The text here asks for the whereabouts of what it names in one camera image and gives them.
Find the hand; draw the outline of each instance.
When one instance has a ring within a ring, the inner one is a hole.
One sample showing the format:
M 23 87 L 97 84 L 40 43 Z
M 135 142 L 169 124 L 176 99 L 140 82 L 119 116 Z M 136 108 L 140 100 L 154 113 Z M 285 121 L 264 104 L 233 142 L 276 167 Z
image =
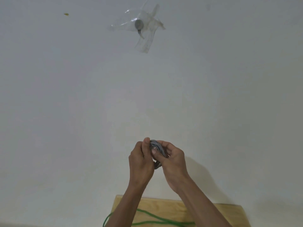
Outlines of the hand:
M 154 161 L 149 149 L 150 139 L 145 138 L 143 142 L 137 142 L 130 156 L 129 187 L 144 190 L 154 174 Z
M 186 169 L 184 152 L 169 142 L 157 141 L 162 145 L 164 150 L 166 150 L 169 157 L 165 158 L 156 149 L 152 150 L 153 157 L 161 162 L 167 183 L 173 191 L 178 193 L 180 183 L 190 179 Z

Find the gray cable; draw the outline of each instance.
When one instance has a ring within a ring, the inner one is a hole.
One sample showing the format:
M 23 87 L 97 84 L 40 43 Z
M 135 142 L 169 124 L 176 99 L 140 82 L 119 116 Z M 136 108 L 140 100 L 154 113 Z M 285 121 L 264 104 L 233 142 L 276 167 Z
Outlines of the gray cable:
M 150 150 L 152 151 L 152 149 L 153 149 L 154 147 L 156 147 L 157 150 L 158 150 L 164 157 L 167 158 L 167 156 L 166 156 L 166 154 L 165 154 L 165 151 L 164 151 L 163 147 L 161 146 L 161 144 L 158 143 L 156 140 L 151 140 L 150 145 L 149 145 Z M 156 162 L 154 163 L 154 169 L 158 169 L 158 168 L 161 167 L 161 166 L 162 166 L 162 164 L 161 164 L 161 162 L 159 162 L 159 161 L 156 161 Z

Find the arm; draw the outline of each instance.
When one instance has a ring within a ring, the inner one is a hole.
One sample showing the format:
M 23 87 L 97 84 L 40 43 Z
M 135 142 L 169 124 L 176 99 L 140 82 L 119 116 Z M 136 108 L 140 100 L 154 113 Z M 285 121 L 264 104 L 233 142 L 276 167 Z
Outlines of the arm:
M 142 194 L 154 174 L 154 161 L 149 150 L 150 139 L 137 142 L 128 157 L 130 179 L 128 188 L 105 227 L 130 227 Z
M 180 196 L 197 227 L 232 227 L 189 176 L 184 152 L 171 143 L 158 142 L 166 149 L 169 158 L 156 150 L 153 150 L 153 156 L 161 162 L 169 186 Z

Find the plywood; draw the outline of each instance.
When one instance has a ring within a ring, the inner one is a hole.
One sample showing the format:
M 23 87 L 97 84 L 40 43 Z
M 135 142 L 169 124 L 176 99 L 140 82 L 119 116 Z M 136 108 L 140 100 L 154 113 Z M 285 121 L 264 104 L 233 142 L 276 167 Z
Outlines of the plywood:
M 117 195 L 112 207 L 112 212 L 115 210 L 122 195 Z M 228 204 L 215 204 L 218 210 L 229 221 L 233 227 L 250 227 L 245 212 L 242 206 L 228 205 Z M 182 201 L 156 199 L 156 198 L 142 198 L 139 209 L 147 210 L 157 216 L 171 219 L 174 221 L 193 221 L 191 215 L 188 213 L 185 205 Z M 153 217 L 146 215 L 145 213 L 137 212 L 134 217 L 134 223 L 140 221 L 155 220 Z M 144 224 L 142 227 L 156 227 L 157 224 Z

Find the fingernail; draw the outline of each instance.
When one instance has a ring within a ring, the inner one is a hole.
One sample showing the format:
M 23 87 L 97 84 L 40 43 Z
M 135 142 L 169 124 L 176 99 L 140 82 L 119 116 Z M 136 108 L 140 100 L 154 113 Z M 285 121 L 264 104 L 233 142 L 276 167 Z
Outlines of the fingernail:
M 153 154 L 155 154 L 156 151 L 157 151 L 157 148 L 156 148 L 156 147 L 154 147 L 154 148 L 151 150 L 151 152 L 152 152 Z

